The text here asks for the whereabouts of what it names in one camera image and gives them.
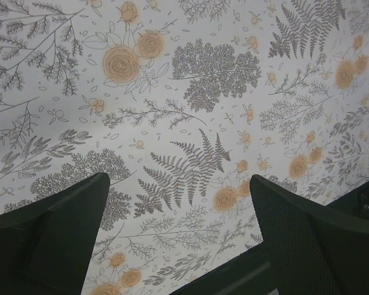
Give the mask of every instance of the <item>floral pattern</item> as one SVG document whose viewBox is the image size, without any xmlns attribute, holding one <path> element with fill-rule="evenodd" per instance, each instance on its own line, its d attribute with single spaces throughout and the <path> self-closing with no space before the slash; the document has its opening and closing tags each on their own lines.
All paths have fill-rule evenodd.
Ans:
<svg viewBox="0 0 369 295">
<path fill-rule="evenodd" d="M 0 214 L 97 172 L 82 295 L 262 242 L 256 173 L 324 205 L 369 181 L 369 0 L 0 0 Z"/>
</svg>

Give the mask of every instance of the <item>botanical print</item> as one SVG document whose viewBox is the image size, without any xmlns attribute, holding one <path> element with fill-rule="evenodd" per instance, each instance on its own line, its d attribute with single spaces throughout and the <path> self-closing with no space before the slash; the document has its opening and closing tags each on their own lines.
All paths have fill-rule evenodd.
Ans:
<svg viewBox="0 0 369 295">
<path fill-rule="evenodd" d="M 261 243 L 254 174 L 323 205 L 369 181 L 369 0 L 0 0 L 0 214 L 98 172 L 82 295 Z"/>
</svg>

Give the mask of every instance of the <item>patterned tablecloth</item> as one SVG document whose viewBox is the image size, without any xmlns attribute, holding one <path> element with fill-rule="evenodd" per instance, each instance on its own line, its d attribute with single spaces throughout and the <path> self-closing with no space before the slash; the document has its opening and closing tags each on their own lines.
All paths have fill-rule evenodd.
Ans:
<svg viewBox="0 0 369 295">
<path fill-rule="evenodd" d="M 369 0 L 0 0 L 0 214 L 99 171 L 92 295 L 262 241 L 252 174 L 323 204 L 368 181 Z"/>
</svg>

